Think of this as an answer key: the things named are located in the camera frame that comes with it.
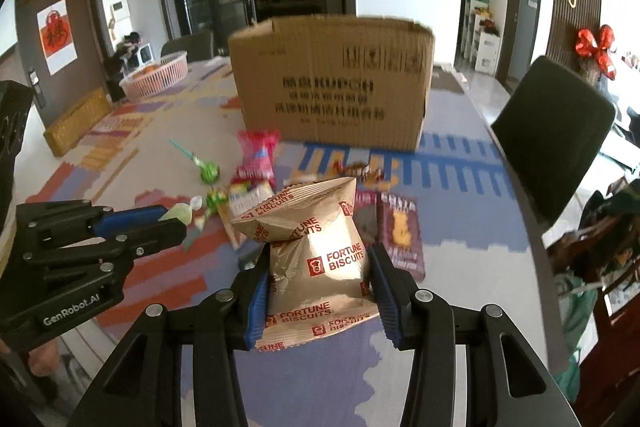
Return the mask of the maroon costa cookie packet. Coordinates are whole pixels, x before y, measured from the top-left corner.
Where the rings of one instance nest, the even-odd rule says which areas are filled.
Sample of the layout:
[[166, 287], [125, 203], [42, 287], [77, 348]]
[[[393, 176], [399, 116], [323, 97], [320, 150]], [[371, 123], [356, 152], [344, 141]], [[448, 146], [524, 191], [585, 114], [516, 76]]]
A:
[[416, 201], [407, 196], [378, 194], [378, 240], [395, 268], [409, 272], [417, 282], [425, 279], [425, 262]]

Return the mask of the white storage shelf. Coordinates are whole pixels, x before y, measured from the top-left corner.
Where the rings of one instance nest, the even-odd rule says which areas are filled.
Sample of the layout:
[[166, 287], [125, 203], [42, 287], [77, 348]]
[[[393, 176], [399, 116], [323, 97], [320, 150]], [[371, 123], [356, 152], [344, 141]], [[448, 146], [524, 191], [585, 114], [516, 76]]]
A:
[[495, 75], [501, 44], [500, 32], [488, 0], [465, 0], [462, 20], [461, 54], [475, 70]]

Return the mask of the brown cardboard box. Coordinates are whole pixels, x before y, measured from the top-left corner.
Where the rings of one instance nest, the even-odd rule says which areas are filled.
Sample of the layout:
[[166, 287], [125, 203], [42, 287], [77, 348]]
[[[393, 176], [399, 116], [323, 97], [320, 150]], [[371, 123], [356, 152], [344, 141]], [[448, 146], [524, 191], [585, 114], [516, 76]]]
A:
[[430, 93], [435, 38], [411, 20], [275, 17], [228, 40], [244, 124], [288, 141], [412, 152]]

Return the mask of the red ribbon bow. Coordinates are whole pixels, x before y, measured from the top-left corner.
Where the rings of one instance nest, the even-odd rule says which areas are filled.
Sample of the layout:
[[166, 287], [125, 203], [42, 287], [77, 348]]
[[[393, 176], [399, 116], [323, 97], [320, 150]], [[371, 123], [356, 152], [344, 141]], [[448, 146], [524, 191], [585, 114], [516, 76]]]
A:
[[609, 80], [614, 80], [616, 67], [612, 58], [608, 56], [608, 51], [612, 48], [614, 40], [614, 31], [607, 24], [600, 27], [596, 36], [588, 28], [580, 28], [577, 31], [574, 49], [579, 57], [592, 57], [596, 61], [600, 73]]

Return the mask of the green lollipop teal stick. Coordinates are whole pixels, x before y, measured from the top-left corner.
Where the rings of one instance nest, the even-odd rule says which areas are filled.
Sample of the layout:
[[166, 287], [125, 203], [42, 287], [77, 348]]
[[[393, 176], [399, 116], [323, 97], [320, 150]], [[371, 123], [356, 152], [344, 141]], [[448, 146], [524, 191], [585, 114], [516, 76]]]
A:
[[180, 150], [183, 155], [186, 155], [186, 157], [189, 158], [196, 167], [198, 167], [200, 178], [205, 184], [212, 185], [218, 180], [220, 171], [217, 164], [213, 161], [205, 161], [199, 158], [193, 152], [186, 150], [174, 140], [170, 140], [169, 143], [177, 150]]

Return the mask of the brown foil wrapped candy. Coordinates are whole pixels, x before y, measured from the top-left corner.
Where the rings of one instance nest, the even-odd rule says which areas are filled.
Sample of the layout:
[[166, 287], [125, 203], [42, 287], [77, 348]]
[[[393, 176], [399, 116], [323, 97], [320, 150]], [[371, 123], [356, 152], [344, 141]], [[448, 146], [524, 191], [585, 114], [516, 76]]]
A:
[[337, 160], [332, 169], [337, 176], [351, 176], [360, 183], [378, 183], [385, 179], [385, 172], [382, 168], [373, 168], [367, 162], [362, 161], [344, 164], [343, 161]]

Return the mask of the dark grey chair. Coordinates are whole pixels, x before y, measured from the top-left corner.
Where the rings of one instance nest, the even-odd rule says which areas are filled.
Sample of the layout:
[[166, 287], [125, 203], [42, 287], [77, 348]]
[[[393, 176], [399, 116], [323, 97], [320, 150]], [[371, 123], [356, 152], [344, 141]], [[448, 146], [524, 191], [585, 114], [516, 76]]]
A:
[[614, 105], [596, 88], [540, 56], [491, 124], [544, 231], [561, 217], [614, 118]]

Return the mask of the tan fortune biscuits bag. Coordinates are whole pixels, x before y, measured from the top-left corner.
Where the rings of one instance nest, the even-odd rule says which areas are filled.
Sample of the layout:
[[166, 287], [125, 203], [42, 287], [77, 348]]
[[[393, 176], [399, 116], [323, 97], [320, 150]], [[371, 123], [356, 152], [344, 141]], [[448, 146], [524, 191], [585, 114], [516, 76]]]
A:
[[354, 221], [352, 176], [292, 185], [232, 220], [269, 245], [269, 291], [259, 351], [326, 338], [378, 316], [369, 260]]

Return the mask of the pink hawthorn snack packet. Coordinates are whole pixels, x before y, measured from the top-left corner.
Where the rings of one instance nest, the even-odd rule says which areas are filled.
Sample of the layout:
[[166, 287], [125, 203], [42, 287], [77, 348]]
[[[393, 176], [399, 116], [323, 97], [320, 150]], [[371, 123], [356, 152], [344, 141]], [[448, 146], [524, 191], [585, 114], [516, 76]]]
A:
[[236, 167], [236, 182], [267, 181], [276, 185], [273, 170], [273, 152], [280, 141], [277, 131], [240, 131], [238, 140], [242, 148], [243, 159]]

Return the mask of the red fu door poster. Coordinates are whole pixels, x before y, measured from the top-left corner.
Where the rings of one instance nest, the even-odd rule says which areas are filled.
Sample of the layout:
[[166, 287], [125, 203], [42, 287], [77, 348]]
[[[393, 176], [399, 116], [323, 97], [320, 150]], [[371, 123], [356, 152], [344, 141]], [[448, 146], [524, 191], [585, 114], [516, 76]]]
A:
[[37, 13], [38, 35], [50, 76], [77, 60], [66, 0], [58, 0]]

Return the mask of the grey chair far side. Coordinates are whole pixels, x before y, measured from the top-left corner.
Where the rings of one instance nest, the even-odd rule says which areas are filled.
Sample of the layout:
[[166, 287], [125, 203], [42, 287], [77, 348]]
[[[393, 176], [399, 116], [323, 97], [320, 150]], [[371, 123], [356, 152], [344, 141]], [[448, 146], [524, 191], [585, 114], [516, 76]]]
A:
[[169, 40], [162, 46], [160, 55], [166, 56], [181, 51], [186, 52], [186, 60], [189, 63], [211, 60], [216, 56], [214, 34], [205, 29], [196, 34]]

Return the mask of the colourful patterned tablecloth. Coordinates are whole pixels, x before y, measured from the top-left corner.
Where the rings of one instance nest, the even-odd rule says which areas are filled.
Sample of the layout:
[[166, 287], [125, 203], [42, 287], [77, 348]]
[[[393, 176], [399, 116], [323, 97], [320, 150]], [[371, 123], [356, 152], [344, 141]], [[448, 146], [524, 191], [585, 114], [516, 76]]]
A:
[[[29, 202], [87, 197], [117, 209], [185, 202], [204, 192], [186, 151], [231, 176], [241, 159], [242, 124], [230, 65], [196, 64], [176, 87], [117, 107], [62, 158], [51, 155], [39, 119], [30, 118], [18, 194]], [[337, 161], [369, 161], [383, 169], [384, 190], [416, 200], [426, 288], [460, 307], [498, 303], [549, 369], [564, 369], [567, 352], [537, 220], [457, 78], [436, 70], [416, 153], [283, 142], [274, 158], [279, 180], [325, 174]], [[188, 248], [141, 260], [119, 306], [62, 337], [56, 398], [37, 407], [37, 416], [48, 426], [65, 425], [147, 305], [199, 303], [231, 283], [239, 257], [213, 218]], [[241, 353], [236, 363], [254, 426], [395, 426], [411, 357], [371, 320], [302, 347]]]

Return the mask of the green lollipop cartoon wrapper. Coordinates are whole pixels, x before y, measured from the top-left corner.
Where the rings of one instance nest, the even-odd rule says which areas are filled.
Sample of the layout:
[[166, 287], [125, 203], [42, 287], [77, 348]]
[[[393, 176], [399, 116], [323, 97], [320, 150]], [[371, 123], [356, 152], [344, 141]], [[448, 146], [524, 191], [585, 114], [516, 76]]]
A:
[[193, 196], [189, 202], [190, 220], [186, 227], [186, 238], [182, 248], [188, 251], [203, 233], [206, 223], [216, 216], [219, 209], [228, 202], [228, 194], [219, 188], [212, 188], [204, 196]]

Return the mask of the pale green candy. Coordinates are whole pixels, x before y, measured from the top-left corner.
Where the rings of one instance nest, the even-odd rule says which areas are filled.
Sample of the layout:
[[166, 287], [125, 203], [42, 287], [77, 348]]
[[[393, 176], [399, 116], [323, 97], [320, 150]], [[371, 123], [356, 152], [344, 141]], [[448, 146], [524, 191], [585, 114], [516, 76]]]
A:
[[201, 196], [193, 196], [189, 202], [177, 202], [177, 204], [173, 205], [160, 217], [160, 221], [177, 219], [188, 227], [193, 221], [194, 213], [198, 212], [202, 206], [203, 199]]

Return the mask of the small yellow snack packet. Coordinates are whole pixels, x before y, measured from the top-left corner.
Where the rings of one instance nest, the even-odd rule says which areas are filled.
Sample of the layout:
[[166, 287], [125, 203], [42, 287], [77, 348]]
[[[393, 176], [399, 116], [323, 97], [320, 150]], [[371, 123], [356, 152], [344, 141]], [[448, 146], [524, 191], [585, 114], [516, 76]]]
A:
[[229, 196], [228, 202], [219, 207], [218, 216], [224, 226], [231, 247], [237, 251], [245, 242], [246, 236], [232, 227], [231, 221], [244, 215], [248, 210], [265, 202], [273, 196], [273, 189], [268, 181], [257, 184], [244, 193], [235, 193]]

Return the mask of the pink plastic basket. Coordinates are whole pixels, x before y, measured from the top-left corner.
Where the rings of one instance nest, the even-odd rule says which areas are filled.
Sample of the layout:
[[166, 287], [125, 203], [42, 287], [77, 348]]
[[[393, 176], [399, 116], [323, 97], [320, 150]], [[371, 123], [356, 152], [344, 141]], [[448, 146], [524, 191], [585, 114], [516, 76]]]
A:
[[137, 102], [174, 87], [188, 72], [188, 52], [178, 51], [132, 72], [120, 80], [119, 87], [130, 102]]

